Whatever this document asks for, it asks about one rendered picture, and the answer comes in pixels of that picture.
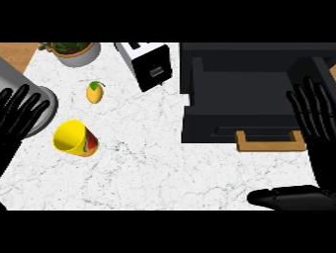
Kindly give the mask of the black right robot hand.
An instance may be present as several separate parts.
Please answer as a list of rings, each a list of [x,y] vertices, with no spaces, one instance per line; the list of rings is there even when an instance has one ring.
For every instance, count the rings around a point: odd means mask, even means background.
[[[286,92],[307,144],[318,186],[253,191],[252,205],[274,211],[336,211],[336,103],[324,84],[310,77]]]

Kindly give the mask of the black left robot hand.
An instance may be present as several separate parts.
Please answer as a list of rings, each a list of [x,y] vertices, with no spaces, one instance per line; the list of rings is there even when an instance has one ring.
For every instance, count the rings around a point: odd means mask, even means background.
[[[30,85],[24,84],[17,91],[5,88],[0,92],[0,177],[11,164],[12,158],[45,110],[51,105],[42,99],[42,94],[35,93],[27,98]]]

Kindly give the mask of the yellow cup with red print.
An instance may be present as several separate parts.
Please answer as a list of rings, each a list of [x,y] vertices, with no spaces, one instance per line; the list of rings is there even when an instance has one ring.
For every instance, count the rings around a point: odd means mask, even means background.
[[[79,120],[64,122],[54,135],[55,149],[64,153],[89,157],[98,150],[98,138]]]

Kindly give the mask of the dark grey open drawer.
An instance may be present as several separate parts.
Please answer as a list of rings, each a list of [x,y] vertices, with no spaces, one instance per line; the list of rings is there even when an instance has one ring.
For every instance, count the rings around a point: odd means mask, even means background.
[[[318,76],[314,66],[304,57],[283,72],[212,72],[196,57],[181,142],[234,143],[237,130],[249,141],[289,141],[299,126],[286,92],[305,76]]]

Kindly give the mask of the yellow mango with green leaf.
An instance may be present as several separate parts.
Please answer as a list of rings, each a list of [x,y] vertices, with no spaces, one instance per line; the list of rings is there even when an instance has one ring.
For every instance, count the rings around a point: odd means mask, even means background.
[[[100,81],[92,81],[89,83],[86,88],[86,98],[92,104],[97,104],[103,99],[104,87],[106,85]]]

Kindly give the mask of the potted plant in grey pot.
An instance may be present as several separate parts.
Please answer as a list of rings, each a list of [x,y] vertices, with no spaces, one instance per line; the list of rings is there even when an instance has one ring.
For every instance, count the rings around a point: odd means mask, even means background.
[[[60,62],[69,67],[88,65],[101,52],[100,42],[40,42],[39,50],[52,52]]]

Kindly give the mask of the white and black toaster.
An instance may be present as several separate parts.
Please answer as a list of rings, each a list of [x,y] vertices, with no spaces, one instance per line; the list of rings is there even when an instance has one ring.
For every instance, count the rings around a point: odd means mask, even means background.
[[[147,92],[172,78],[169,46],[163,42],[116,42],[114,46]]]

